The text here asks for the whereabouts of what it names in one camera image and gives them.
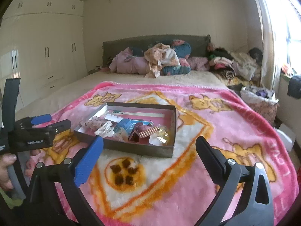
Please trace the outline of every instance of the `headboard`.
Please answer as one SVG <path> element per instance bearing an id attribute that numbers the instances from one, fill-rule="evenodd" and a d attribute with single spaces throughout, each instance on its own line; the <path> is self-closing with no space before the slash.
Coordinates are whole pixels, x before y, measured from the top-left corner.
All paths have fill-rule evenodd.
<path id="1" fill-rule="evenodd" d="M 147 51 L 150 45 L 155 45 L 158 41 L 180 39 L 187 41 L 192 52 L 190 56 L 207 56 L 207 44 L 210 42 L 210 35 L 207 36 L 195 36 L 195 35 L 148 35 L 130 37 L 125 39 L 104 41 L 102 43 L 103 48 L 103 65 L 106 64 L 109 57 L 114 58 L 120 51 L 125 50 L 127 47 L 138 47 L 143 51 Z"/>

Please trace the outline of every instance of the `blue gripper pad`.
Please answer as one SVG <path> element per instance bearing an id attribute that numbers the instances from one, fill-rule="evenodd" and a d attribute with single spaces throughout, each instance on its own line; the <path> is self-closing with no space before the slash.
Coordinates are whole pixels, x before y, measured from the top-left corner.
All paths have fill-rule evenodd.
<path id="1" fill-rule="evenodd" d="M 101 152 L 103 150 L 103 139 L 96 136 L 93 143 L 90 144 L 88 151 L 75 167 L 74 182 L 77 187 L 87 182 L 93 167 L 95 166 Z"/>
<path id="2" fill-rule="evenodd" d="M 51 121 L 51 114 L 35 116 L 31 119 L 31 124 L 34 126 Z"/>

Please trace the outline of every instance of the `curtain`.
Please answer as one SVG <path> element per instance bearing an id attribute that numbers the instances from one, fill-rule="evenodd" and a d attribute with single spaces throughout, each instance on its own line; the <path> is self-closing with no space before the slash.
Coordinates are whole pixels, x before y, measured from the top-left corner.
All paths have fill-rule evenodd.
<path id="1" fill-rule="evenodd" d="M 261 23 L 261 34 L 263 42 L 263 59 L 261 67 L 262 86 L 278 92 L 280 82 L 280 69 L 282 63 L 277 58 L 275 50 L 276 38 L 275 28 L 271 22 L 273 15 L 271 11 L 271 0 L 255 0 Z"/>

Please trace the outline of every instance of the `silver bolt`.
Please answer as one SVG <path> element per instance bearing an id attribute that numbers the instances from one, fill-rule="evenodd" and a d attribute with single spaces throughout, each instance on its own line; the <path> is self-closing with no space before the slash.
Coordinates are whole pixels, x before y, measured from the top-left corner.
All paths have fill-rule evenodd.
<path id="1" fill-rule="evenodd" d="M 234 164 L 236 163 L 236 161 L 233 160 L 233 159 L 229 159 L 229 160 L 228 160 L 228 163 L 229 163 L 230 165 L 234 165 Z"/>
<path id="2" fill-rule="evenodd" d="M 260 163 L 260 162 L 257 162 L 257 163 L 256 163 L 256 166 L 257 166 L 257 168 L 259 168 L 259 169 L 263 169 L 263 168 L 264 168 L 263 164 Z"/>
<path id="3" fill-rule="evenodd" d="M 37 165 L 36 165 L 37 168 L 41 168 L 42 166 L 43 166 L 43 162 L 39 162 L 39 163 L 37 163 Z"/>
<path id="4" fill-rule="evenodd" d="M 69 164 L 71 163 L 71 161 L 72 161 L 71 158 L 66 158 L 66 159 L 64 160 L 64 164 L 65 164 L 65 165 L 69 165 Z"/>

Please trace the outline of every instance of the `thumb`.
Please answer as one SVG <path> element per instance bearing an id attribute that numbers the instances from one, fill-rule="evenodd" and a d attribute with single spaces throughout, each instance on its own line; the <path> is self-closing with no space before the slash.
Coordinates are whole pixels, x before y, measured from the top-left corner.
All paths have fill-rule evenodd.
<path id="1" fill-rule="evenodd" d="M 12 165 L 17 160 L 16 155 L 5 154 L 0 156 L 0 168 L 6 168 Z"/>

